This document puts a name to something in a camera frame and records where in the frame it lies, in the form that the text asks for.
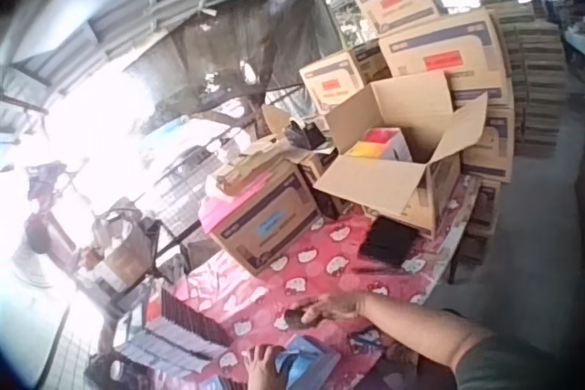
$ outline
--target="cardboard box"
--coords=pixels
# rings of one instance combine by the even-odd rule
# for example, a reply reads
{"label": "cardboard box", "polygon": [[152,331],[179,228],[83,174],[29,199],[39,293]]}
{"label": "cardboard box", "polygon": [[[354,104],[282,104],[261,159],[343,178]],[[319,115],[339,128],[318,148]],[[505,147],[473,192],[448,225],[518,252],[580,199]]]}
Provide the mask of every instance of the cardboard box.
{"label": "cardboard box", "polygon": [[566,63],[565,48],[555,43],[524,43],[521,47],[522,58],[526,61],[556,61]]}
{"label": "cardboard box", "polygon": [[560,128],[561,108],[556,105],[531,104],[525,110],[526,126],[535,128]]}
{"label": "cardboard box", "polygon": [[531,23],[537,19],[531,3],[520,4],[518,0],[482,0],[482,6],[493,11],[502,25]]}
{"label": "cardboard box", "polygon": [[489,108],[481,140],[463,151],[463,172],[502,183],[512,181],[515,112]]}
{"label": "cardboard box", "polygon": [[412,163],[340,155],[315,187],[434,234],[460,174],[459,152],[482,136],[487,96],[453,112],[440,71],[369,84],[327,116],[345,154],[367,130],[398,127]]}
{"label": "cardboard box", "polygon": [[440,16],[433,0],[356,0],[356,4],[379,36]]}
{"label": "cardboard box", "polygon": [[285,159],[298,165],[305,182],[311,188],[311,193],[313,194],[314,201],[317,203],[317,207],[324,216],[331,219],[339,218],[349,209],[349,207],[351,207],[352,204],[336,196],[317,191],[313,188],[313,185],[319,177],[324,174],[326,169],[331,163],[333,163],[338,155],[339,152],[337,149],[329,154],[320,154],[314,151],[300,150],[298,148],[294,148],[284,154]]}
{"label": "cardboard box", "polygon": [[526,81],[529,105],[562,107],[569,96],[569,82],[562,78],[541,75]]}
{"label": "cardboard box", "polygon": [[390,78],[390,68],[386,63],[378,39],[354,47],[357,66],[366,84]]}
{"label": "cardboard box", "polygon": [[347,152],[351,157],[412,162],[409,146],[400,128],[373,128]]}
{"label": "cardboard box", "polygon": [[464,103],[487,92],[490,105],[510,104],[504,56],[484,9],[383,37],[380,47],[395,78],[443,70],[456,101]]}
{"label": "cardboard box", "polygon": [[560,44],[560,31],[558,26],[545,20],[537,20],[533,23],[521,23],[516,25],[502,24],[504,38],[517,39],[521,43],[552,43]]}
{"label": "cardboard box", "polygon": [[495,232],[497,218],[500,213],[501,188],[502,185],[499,182],[486,179],[482,181],[477,201],[469,219],[468,230],[488,235],[492,235]]}
{"label": "cardboard box", "polygon": [[534,61],[527,60],[524,63],[526,74],[530,78],[552,77],[561,79],[562,81],[569,80],[569,73],[567,71],[567,63],[565,60],[558,61]]}
{"label": "cardboard box", "polygon": [[133,224],[126,239],[94,268],[94,272],[117,292],[125,291],[152,267],[152,252],[150,238]]}
{"label": "cardboard box", "polygon": [[497,19],[497,14],[488,9],[488,13],[492,18],[492,23],[495,27],[495,32],[497,33],[498,42],[500,43],[500,48],[502,49],[502,57],[504,58],[504,66],[505,66],[505,74],[509,77],[512,75],[512,61],[510,56],[508,55],[507,44],[504,38],[504,30],[500,26],[500,22]]}
{"label": "cardboard box", "polygon": [[317,110],[326,114],[369,81],[388,78],[390,71],[378,41],[373,40],[315,61],[300,73]]}
{"label": "cardboard box", "polygon": [[[219,220],[205,220],[211,227],[206,230],[209,236],[253,275],[268,267],[319,217],[309,188],[292,163],[283,160],[262,178],[260,189],[228,204]],[[218,207],[210,210],[218,214]]]}

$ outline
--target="black object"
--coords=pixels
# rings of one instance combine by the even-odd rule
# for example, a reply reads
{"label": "black object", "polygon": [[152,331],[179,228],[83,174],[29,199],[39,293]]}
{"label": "black object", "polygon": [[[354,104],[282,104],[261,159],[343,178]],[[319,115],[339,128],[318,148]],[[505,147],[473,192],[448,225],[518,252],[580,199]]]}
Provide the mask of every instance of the black object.
{"label": "black object", "polygon": [[314,122],[307,124],[304,129],[295,121],[291,121],[291,126],[284,129],[284,135],[292,146],[304,150],[316,150],[325,143],[325,136]]}
{"label": "black object", "polygon": [[302,318],[304,316],[304,309],[298,310],[286,310],[284,312],[284,321],[288,324],[289,328],[294,331],[304,331],[306,329],[315,328],[322,320],[322,318],[318,318],[312,323],[306,324],[302,322]]}
{"label": "black object", "polygon": [[92,355],[85,369],[87,381],[98,388],[112,390],[147,390],[153,384],[150,376],[148,367],[134,363],[115,351]]}
{"label": "black object", "polygon": [[380,216],[367,232],[358,255],[399,268],[406,260],[418,231]]}

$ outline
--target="tarp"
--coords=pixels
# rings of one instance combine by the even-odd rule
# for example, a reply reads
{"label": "tarp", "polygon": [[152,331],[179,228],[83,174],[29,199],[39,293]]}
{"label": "tarp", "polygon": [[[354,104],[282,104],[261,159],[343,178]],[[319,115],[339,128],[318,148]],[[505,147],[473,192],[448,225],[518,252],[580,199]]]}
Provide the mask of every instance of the tarp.
{"label": "tarp", "polygon": [[[156,102],[144,132],[240,97],[255,111],[267,91],[301,83],[300,68],[341,48],[324,0],[229,0],[213,9],[215,16],[197,13],[126,69]],[[292,113],[314,111],[303,93],[295,98]]]}

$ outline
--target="box flap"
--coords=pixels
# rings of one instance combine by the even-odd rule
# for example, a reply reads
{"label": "box flap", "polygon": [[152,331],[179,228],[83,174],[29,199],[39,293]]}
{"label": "box flap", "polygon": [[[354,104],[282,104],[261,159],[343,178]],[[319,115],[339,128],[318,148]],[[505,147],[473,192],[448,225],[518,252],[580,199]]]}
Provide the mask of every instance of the box flap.
{"label": "box flap", "polygon": [[339,156],[314,188],[377,210],[400,214],[426,165]]}
{"label": "box flap", "polygon": [[429,118],[451,115],[449,84],[442,70],[372,82],[385,126],[426,125]]}
{"label": "box flap", "polygon": [[372,127],[383,125],[371,86],[366,86],[325,116],[329,134],[341,154],[358,142]]}
{"label": "box flap", "polygon": [[484,133],[487,93],[456,111],[429,163],[458,153],[479,142]]}

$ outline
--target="pink tablecloth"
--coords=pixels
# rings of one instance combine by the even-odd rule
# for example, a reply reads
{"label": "pink tablecloth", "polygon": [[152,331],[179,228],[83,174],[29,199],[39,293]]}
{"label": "pink tablecloth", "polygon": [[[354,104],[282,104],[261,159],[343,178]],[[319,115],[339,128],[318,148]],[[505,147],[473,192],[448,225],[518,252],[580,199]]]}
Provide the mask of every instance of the pink tablecloth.
{"label": "pink tablecloth", "polygon": [[[247,374],[241,353],[256,344],[286,344],[294,332],[289,331],[282,314],[301,297],[369,290],[398,300],[423,303],[451,261],[478,187],[477,179],[463,176],[453,193],[438,237],[417,239],[403,269],[390,274],[357,275],[353,272],[354,268],[379,267],[357,257],[370,226],[370,221],[357,208],[336,222],[323,219],[315,222],[309,232],[289,247],[285,256],[257,278],[227,253],[217,253],[179,282],[175,295],[221,323],[234,342],[202,374],[194,374],[187,381],[159,375],[158,384],[164,383],[166,388],[195,389],[197,382],[215,374],[245,382]],[[350,333],[364,331],[369,326],[367,321],[326,321],[318,328],[303,332],[342,354],[325,388],[352,388],[383,354],[380,349],[349,337]],[[376,329],[365,332],[362,337],[391,345],[391,340]]]}

